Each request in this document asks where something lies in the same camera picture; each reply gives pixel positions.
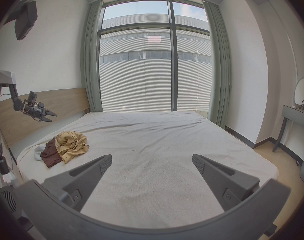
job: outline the floor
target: floor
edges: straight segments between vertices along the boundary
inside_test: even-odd
[[[274,221],[278,230],[287,221],[301,201],[304,195],[304,183],[299,177],[300,167],[296,165],[295,160],[280,148],[273,153],[273,147],[273,143],[267,142],[255,148],[254,151],[273,163],[279,170],[278,181],[291,188],[291,194],[287,202]],[[266,235],[262,235],[260,238],[260,240],[266,239],[269,239]]]

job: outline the fitted sheet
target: fitted sheet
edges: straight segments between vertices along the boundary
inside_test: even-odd
[[[34,149],[63,130],[86,135],[89,150],[48,168]],[[278,178],[274,164],[195,112],[92,112],[24,149],[17,163],[24,181],[42,183],[106,154],[113,163],[81,213],[120,226],[178,227],[223,213],[192,154],[256,176],[260,185]]]

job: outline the sky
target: sky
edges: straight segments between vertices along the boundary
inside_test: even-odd
[[[205,10],[196,6],[186,5],[182,3],[173,2],[173,9],[175,15],[183,15],[192,18],[201,19],[208,21]],[[116,4],[114,6],[109,6],[105,9],[104,19],[115,18],[119,16],[125,16],[130,14],[140,14],[140,13],[164,13],[168,14],[168,6],[166,1],[139,1],[139,2],[129,2]]]

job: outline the large window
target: large window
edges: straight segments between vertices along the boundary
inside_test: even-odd
[[[171,0],[116,4],[106,6],[101,26],[103,111],[208,111],[211,43],[203,8]]]

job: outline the gray building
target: gray building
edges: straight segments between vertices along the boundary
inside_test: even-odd
[[[208,23],[176,15],[177,24]],[[134,14],[103,21],[102,29],[141,22],[169,22],[167,14]],[[208,111],[212,83],[210,36],[177,30],[178,110]],[[99,76],[103,111],[170,111],[169,29],[133,29],[101,36]]]

